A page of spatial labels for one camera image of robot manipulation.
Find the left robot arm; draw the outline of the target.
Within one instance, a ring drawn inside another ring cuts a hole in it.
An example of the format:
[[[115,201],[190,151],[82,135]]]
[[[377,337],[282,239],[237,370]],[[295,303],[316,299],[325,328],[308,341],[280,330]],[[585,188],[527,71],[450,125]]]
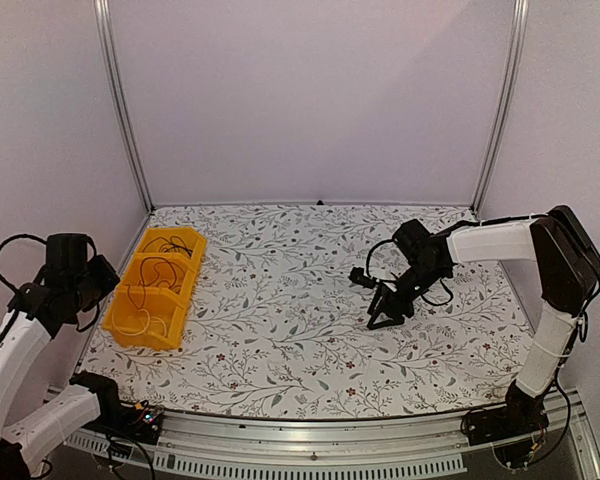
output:
[[[59,233],[42,241],[45,262],[33,281],[11,289],[0,326],[0,479],[31,479],[45,457],[73,432],[94,422],[108,434],[128,426],[115,381],[75,375],[50,402],[23,419],[6,422],[30,367],[65,324],[99,310],[119,277],[86,234]]]

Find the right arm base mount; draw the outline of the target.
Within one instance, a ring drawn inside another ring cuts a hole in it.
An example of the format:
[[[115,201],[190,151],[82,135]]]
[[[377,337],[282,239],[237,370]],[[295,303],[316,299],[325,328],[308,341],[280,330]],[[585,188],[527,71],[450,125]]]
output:
[[[460,431],[470,446],[489,444],[496,461],[512,471],[531,464],[545,444],[548,426],[543,407],[516,414],[501,406],[469,410],[461,420]]]

